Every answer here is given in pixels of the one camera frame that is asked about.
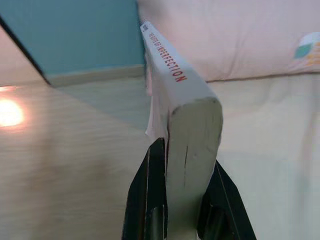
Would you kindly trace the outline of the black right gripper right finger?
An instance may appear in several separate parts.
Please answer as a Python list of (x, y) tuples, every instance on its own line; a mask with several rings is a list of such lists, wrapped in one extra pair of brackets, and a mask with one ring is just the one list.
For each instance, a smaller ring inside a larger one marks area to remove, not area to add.
[(202, 198), (197, 235), (200, 240), (257, 240), (238, 188), (219, 162)]

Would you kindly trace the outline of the pink floral print pillow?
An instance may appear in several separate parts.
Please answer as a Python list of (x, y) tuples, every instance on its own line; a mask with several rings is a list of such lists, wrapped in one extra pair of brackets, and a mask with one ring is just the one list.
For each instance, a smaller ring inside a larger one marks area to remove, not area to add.
[(207, 81), (320, 72), (320, 0), (136, 0)]

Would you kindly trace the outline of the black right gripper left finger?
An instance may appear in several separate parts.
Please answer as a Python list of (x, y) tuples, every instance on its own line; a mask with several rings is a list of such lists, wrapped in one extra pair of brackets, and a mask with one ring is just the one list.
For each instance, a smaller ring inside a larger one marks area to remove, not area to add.
[(167, 195), (165, 141), (148, 148), (128, 190), (121, 240), (165, 240)]

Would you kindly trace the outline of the black door frame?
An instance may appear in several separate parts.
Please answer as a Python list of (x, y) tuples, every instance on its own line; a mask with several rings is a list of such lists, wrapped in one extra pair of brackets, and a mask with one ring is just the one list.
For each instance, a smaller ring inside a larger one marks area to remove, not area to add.
[(46, 75), (44, 74), (40, 65), (33, 58), (33, 56), (30, 54), (30, 52), (27, 50), (27, 48), (24, 46), (24, 44), (20, 41), (20, 39), (17, 37), (17, 35), (14, 33), (14, 31), (10, 28), (10, 26), (6, 23), (6, 21), (4, 20), (4, 18), (1, 14), (0, 14), (0, 26), (7, 33), (7, 35), (11, 38), (11, 40), (18, 47), (18, 49), (23, 53), (23, 55), (27, 58), (27, 60), (31, 63), (31, 65), (34, 67), (34, 69), (39, 73), (39, 75), (42, 77), (43, 81), (48, 86), (52, 86), (52, 84), (48, 81), (48, 79), (47, 79)]

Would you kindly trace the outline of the white paperback book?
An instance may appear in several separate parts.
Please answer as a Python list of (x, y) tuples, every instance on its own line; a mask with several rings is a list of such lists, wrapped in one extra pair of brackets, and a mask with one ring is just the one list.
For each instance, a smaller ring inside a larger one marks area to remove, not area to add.
[(201, 202), (221, 141), (222, 105), (150, 22), (144, 22), (140, 29), (151, 78), (147, 134), (164, 138), (166, 146), (166, 240), (198, 240)]

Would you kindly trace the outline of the cream bed mattress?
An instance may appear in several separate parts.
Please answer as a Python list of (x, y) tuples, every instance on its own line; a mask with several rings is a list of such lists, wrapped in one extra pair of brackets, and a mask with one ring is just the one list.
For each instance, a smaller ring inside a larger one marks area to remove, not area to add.
[(320, 240), (320, 73), (209, 87), (223, 107), (217, 159), (257, 240)]

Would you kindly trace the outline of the grey skirting board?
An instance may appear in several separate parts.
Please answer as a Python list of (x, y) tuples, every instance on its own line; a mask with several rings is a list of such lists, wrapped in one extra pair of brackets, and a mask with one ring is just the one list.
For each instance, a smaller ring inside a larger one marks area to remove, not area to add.
[(145, 65), (136, 64), (123, 67), (111, 67), (90, 71), (71, 72), (68, 74), (48, 75), (46, 79), (51, 86), (60, 88), (116, 79), (137, 78), (144, 75)]

